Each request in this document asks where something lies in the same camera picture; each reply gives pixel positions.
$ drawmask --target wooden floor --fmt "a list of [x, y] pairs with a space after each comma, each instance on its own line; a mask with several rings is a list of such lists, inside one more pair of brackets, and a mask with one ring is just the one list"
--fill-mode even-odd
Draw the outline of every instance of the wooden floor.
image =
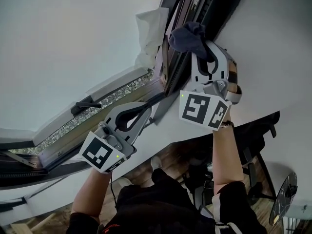
[[[172, 143], [158, 153], [158, 156], [162, 160], [163, 170], [171, 177], [182, 180], [182, 174], [188, 170], [188, 155], [194, 150], [204, 149], [207, 142], [205, 137], [200, 137], [192, 140]], [[263, 184], [263, 193], [272, 195], [269, 189], [268, 182], [265, 178], [264, 172], [260, 166], [259, 161], [255, 158], [254, 161], [257, 178], [259, 182]], [[130, 179], [133, 184], [141, 185], [142, 187], [148, 187], [153, 185], [151, 180], [152, 168], [150, 161], [142, 163], [129, 173], [125, 175], [126, 178]], [[244, 183], [247, 191], [250, 189], [249, 177], [245, 175]], [[118, 183], [113, 183], [113, 191], [118, 196], [121, 187]], [[274, 227], [269, 225], [269, 216], [272, 209], [273, 203], [268, 199], [259, 199], [259, 201], [252, 206], [252, 209], [257, 214], [259, 222], [267, 229], [270, 234], [282, 234], [283, 226], [282, 222], [279, 222]], [[51, 219], [47, 224], [44, 225], [40, 230], [34, 232], [35, 234], [54, 234], [54, 233], [65, 233], [69, 224], [69, 216], [71, 211], [71, 204], [62, 207], [55, 211], [57, 215]], [[112, 217], [116, 214], [115, 203], [111, 189], [109, 188], [103, 203], [102, 212], [100, 215], [100, 221], [103, 224], [108, 223]]]

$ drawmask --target black shirt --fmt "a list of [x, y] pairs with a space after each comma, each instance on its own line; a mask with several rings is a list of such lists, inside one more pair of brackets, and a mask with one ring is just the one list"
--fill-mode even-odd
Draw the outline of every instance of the black shirt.
[[67, 233], [267, 233], [248, 205], [244, 183], [233, 182], [223, 187], [213, 197], [213, 205], [214, 219], [201, 216], [193, 208], [137, 197], [119, 207], [105, 227], [99, 227], [85, 214], [72, 214]]

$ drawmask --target white tissue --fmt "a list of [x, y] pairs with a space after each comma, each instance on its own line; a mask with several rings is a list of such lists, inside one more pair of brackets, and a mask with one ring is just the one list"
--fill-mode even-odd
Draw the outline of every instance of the white tissue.
[[168, 14], [168, 8], [158, 8], [136, 15], [141, 52], [134, 68], [154, 68], [158, 47], [164, 39]]

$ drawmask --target forearm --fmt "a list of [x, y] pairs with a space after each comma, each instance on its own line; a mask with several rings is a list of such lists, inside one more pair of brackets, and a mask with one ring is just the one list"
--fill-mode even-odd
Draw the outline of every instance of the forearm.
[[232, 127], [220, 128], [213, 133], [214, 194], [226, 184], [244, 179]]
[[101, 174], [92, 168], [75, 197], [72, 212], [84, 213], [98, 220], [111, 174]]

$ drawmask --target wristband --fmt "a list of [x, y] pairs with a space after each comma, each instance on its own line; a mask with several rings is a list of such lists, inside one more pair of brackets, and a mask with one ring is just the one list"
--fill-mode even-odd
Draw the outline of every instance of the wristband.
[[231, 122], [230, 120], [227, 120], [227, 121], [221, 123], [221, 125], [220, 125], [220, 127], [222, 127], [222, 128], [228, 128], [229, 126], [232, 126], [234, 129], [234, 123]]

